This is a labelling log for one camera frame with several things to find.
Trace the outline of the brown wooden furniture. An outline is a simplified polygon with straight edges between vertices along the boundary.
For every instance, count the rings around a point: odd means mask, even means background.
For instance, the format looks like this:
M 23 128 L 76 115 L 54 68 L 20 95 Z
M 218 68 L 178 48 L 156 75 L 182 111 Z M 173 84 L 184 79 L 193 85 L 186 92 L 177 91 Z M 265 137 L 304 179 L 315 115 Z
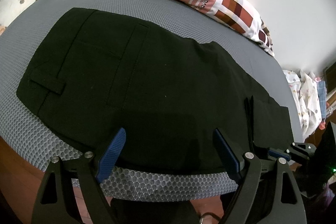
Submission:
M 335 103 L 336 86 L 336 62 L 326 67 L 323 71 L 323 79 L 326 82 L 327 103 L 332 106 Z

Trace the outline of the white dotted cloth pile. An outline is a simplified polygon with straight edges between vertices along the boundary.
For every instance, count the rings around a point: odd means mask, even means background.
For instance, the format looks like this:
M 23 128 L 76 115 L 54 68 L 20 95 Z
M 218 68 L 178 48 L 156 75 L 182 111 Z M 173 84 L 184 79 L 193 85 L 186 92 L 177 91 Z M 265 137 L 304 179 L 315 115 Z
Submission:
M 316 129 L 324 129 L 326 125 L 326 83 L 313 72 L 300 71 L 299 74 L 284 70 L 302 131 L 307 139 Z

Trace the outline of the grey mesh mattress pad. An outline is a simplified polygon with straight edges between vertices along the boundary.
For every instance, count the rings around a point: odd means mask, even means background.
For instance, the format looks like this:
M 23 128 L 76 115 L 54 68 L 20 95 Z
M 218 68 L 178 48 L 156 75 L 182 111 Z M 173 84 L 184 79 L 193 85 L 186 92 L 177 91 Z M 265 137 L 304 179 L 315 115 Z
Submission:
M 37 0 L 1 35 L 1 137 L 23 159 L 45 170 L 53 156 L 80 153 L 27 110 L 16 91 L 31 57 L 52 26 L 74 7 L 133 16 L 197 42 L 217 42 L 281 106 L 289 110 L 294 140 L 303 140 L 294 99 L 275 58 L 228 27 L 176 0 Z

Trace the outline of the black pants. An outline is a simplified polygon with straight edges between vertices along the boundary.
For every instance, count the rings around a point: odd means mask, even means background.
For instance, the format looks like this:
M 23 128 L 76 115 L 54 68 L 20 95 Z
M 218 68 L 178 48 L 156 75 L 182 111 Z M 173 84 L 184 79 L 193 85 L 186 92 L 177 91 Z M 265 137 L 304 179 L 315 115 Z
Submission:
M 124 129 L 116 164 L 141 172 L 223 172 L 217 128 L 244 152 L 293 141 L 288 109 L 218 43 L 105 11 L 66 12 L 35 51 L 17 96 L 81 152 L 103 154 Z

